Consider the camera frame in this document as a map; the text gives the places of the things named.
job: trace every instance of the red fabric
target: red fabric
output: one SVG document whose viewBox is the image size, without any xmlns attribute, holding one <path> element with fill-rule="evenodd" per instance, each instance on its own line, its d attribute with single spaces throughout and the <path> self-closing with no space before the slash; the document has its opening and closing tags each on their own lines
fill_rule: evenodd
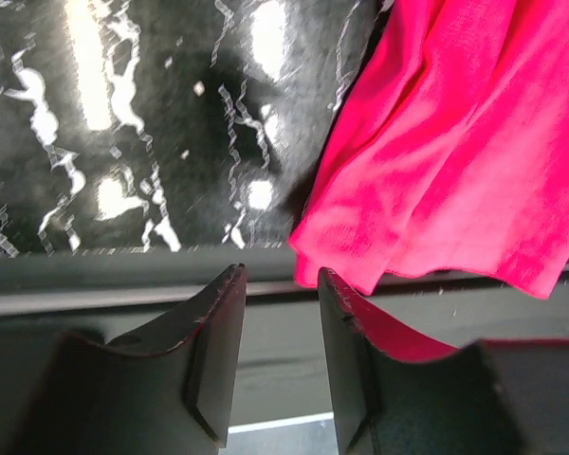
<svg viewBox="0 0 569 455">
<path fill-rule="evenodd" d="M 569 258 L 569 1 L 395 2 L 291 244 L 305 286 L 461 269 L 547 297 Z"/>
</svg>

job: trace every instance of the towel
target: towel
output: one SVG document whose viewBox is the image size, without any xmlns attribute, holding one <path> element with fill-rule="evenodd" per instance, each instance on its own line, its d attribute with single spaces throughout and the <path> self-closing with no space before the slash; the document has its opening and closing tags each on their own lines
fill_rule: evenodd
<svg viewBox="0 0 569 455">
<path fill-rule="evenodd" d="M 459 269 L 547 298 L 569 258 L 569 1 L 400 1 L 290 243 L 371 294 Z"/>
</svg>

